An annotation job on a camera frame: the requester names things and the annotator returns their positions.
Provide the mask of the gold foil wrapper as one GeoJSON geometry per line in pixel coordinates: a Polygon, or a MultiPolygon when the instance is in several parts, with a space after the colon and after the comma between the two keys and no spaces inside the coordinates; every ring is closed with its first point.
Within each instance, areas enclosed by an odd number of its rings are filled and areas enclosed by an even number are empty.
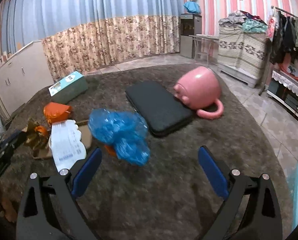
{"type": "MultiPolygon", "coordinates": [[[[78,126],[78,130],[82,133],[81,141],[88,150],[92,143],[92,135],[88,128],[88,120],[76,122],[76,125],[78,126]]],[[[47,129],[49,137],[43,137],[34,131],[36,126],[40,126],[40,124],[33,119],[29,119],[27,126],[22,129],[22,131],[26,133],[24,145],[31,149],[31,155],[34,159],[50,159],[52,158],[52,151],[50,147],[51,130],[47,129]]]]}

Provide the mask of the orange peel piece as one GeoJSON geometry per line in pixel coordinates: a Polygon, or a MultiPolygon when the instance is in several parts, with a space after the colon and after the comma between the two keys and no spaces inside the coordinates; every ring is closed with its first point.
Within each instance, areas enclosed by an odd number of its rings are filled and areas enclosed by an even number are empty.
{"type": "Polygon", "coordinates": [[[48,130],[43,126],[36,126],[34,131],[37,132],[40,136],[49,137],[48,130]]]}

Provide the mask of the white paper receipt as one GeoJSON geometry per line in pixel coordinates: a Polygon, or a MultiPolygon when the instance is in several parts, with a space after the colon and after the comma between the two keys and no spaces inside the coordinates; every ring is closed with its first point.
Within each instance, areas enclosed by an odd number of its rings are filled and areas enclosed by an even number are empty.
{"type": "Polygon", "coordinates": [[[82,133],[75,120],[52,124],[50,147],[58,172],[70,170],[78,160],[86,158],[86,148],[81,139],[82,133]]]}

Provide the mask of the orange snack bag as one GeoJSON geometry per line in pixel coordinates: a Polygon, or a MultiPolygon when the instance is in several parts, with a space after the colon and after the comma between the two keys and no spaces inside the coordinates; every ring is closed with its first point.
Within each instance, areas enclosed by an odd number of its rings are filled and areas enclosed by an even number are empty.
{"type": "Polygon", "coordinates": [[[50,102],[43,109],[43,114],[50,126],[53,123],[67,120],[70,117],[71,112],[71,106],[56,102],[50,102]]]}

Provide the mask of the orange round lid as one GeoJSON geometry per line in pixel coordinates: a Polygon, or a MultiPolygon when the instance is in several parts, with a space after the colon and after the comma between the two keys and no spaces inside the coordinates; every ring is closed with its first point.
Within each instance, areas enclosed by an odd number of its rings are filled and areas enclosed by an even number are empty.
{"type": "Polygon", "coordinates": [[[104,145],[104,148],[106,149],[107,153],[112,156],[112,157],[117,157],[117,154],[114,150],[113,147],[109,146],[109,145],[104,145]]]}

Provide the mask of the blue plastic bag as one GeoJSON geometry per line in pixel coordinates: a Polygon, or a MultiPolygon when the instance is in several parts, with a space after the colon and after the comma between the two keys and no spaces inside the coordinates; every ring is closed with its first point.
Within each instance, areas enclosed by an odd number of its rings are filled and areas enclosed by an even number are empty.
{"type": "Polygon", "coordinates": [[[140,114],[94,109],[88,127],[95,139],[114,148],[118,159],[137,166],[148,162],[151,155],[146,142],[148,124],[140,114]]]}

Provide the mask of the light blue cardboard box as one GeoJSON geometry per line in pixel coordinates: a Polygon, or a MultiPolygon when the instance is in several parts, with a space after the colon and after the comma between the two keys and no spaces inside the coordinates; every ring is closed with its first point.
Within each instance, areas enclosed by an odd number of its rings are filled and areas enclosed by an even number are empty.
{"type": "Polygon", "coordinates": [[[83,74],[72,72],[68,76],[49,87],[51,101],[67,104],[88,89],[88,83],[83,74]]]}

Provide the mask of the low shelf with lace cover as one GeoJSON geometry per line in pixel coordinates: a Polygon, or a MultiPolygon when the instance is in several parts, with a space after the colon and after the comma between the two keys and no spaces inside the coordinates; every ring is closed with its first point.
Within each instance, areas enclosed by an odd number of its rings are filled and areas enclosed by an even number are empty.
{"type": "Polygon", "coordinates": [[[273,70],[266,92],[298,120],[298,81],[284,72],[273,70]]]}

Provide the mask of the black flat case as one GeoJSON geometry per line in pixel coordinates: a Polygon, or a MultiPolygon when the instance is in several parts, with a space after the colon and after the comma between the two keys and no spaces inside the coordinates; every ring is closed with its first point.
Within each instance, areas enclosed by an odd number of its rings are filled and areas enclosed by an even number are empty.
{"type": "Polygon", "coordinates": [[[193,111],[156,81],[138,82],[127,87],[125,93],[155,137],[167,136],[187,125],[193,118],[193,111]]]}

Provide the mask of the pink pig mug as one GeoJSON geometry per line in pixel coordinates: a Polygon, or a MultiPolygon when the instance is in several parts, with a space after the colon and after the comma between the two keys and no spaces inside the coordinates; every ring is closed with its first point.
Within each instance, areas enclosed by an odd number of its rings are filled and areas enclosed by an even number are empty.
{"type": "Polygon", "coordinates": [[[174,96],[203,119],[217,119],[224,111],[221,86],[215,73],[197,67],[183,75],[174,86],[174,96]]]}

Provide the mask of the blue and floral curtain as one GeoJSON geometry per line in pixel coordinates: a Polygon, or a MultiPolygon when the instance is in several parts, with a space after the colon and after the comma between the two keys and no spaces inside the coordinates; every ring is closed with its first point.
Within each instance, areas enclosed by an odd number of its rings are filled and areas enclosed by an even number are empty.
{"type": "Polygon", "coordinates": [[[53,79],[177,53],[183,0],[3,0],[1,47],[41,41],[53,79]]]}

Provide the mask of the cloth covered cabinet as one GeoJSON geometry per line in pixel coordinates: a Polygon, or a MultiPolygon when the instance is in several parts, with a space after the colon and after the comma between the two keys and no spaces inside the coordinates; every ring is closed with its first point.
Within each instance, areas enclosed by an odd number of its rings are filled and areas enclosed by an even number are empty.
{"type": "Polygon", "coordinates": [[[266,35],[246,33],[242,26],[219,26],[217,62],[221,72],[254,88],[265,69],[266,35]]]}

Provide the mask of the small white stool table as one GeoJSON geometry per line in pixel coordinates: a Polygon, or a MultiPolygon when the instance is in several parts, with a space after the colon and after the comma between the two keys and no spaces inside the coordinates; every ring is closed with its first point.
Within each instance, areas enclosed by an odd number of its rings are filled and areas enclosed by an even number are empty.
{"type": "Polygon", "coordinates": [[[219,37],[204,34],[190,35],[190,37],[193,40],[193,59],[201,60],[205,58],[209,65],[212,46],[218,43],[219,37]]]}

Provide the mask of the pile of folded clothes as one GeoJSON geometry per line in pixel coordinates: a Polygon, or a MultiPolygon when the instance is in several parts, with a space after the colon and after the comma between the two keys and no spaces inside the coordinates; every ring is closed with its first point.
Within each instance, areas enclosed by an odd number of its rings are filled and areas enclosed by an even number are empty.
{"type": "Polygon", "coordinates": [[[228,14],[226,18],[218,21],[219,26],[240,27],[245,33],[265,33],[267,24],[259,17],[249,12],[237,10],[228,14]]]}

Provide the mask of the grey water dispenser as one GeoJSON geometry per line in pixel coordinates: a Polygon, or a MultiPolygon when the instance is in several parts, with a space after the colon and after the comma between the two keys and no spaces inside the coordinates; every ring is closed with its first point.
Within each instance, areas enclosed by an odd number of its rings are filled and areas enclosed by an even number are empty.
{"type": "Polygon", "coordinates": [[[198,14],[180,15],[180,55],[193,59],[195,44],[193,37],[202,33],[202,17],[198,14]]]}

